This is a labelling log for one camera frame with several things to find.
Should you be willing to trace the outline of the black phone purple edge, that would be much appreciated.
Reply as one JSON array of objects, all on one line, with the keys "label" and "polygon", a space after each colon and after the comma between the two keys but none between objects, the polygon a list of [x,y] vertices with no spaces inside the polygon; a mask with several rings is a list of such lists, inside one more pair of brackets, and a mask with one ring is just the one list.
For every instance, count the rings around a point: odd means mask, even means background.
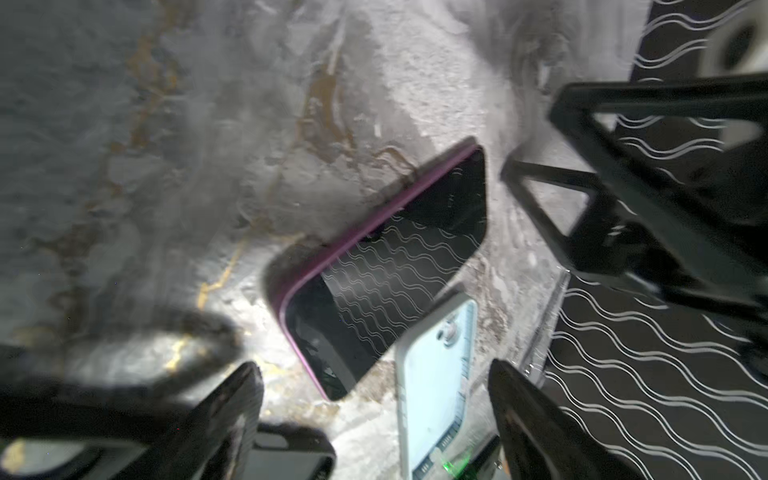
[{"label": "black phone purple edge", "polygon": [[268,301],[320,395],[346,397],[426,315],[487,231],[473,139],[276,284]]}]

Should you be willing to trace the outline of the light blue phone case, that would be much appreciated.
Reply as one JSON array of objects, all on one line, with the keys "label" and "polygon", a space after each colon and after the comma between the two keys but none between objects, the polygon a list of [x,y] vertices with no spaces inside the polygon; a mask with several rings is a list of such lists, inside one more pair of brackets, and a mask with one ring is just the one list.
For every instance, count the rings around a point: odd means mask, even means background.
[{"label": "light blue phone case", "polygon": [[405,479],[424,479],[440,466],[461,429],[477,318],[477,302],[458,292],[397,342],[400,467]]}]

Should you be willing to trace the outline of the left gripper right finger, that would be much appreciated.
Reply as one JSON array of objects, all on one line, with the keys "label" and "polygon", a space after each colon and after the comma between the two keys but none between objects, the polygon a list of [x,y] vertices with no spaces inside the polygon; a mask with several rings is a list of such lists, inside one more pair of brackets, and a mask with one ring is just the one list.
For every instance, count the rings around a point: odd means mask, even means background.
[{"label": "left gripper right finger", "polygon": [[512,479],[639,479],[511,363],[490,364],[488,393]]}]

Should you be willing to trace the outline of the black phone case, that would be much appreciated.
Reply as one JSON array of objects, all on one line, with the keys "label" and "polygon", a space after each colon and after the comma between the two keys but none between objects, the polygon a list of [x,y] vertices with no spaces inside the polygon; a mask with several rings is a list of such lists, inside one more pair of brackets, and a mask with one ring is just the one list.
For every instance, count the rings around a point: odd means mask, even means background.
[{"label": "black phone case", "polygon": [[335,449],[319,429],[260,424],[242,479],[330,479],[336,463]]}]

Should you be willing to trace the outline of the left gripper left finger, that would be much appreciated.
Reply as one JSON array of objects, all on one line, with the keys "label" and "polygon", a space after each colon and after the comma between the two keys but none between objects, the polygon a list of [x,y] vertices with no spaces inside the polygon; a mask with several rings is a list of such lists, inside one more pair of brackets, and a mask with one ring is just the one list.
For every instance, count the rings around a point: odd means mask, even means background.
[{"label": "left gripper left finger", "polygon": [[117,479],[240,479],[264,397],[261,370],[241,364],[189,415],[125,466]]}]

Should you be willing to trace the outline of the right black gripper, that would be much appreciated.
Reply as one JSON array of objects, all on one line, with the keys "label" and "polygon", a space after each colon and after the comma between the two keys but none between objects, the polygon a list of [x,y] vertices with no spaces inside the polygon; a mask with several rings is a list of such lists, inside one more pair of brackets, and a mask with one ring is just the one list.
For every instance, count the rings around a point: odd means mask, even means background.
[{"label": "right black gripper", "polygon": [[[598,113],[713,117],[758,134],[679,185],[607,131]],[[674,303],[733,317],[754,336],[745,351],[749,364],[766,371],[766,75],[572,83],[549,118],[597,175],[509,159],[501,180],[558,262],[589,281],[617,282],[625,274]],[[632,230],[612,193],[654,239],[650,263],[631,267]]]}]

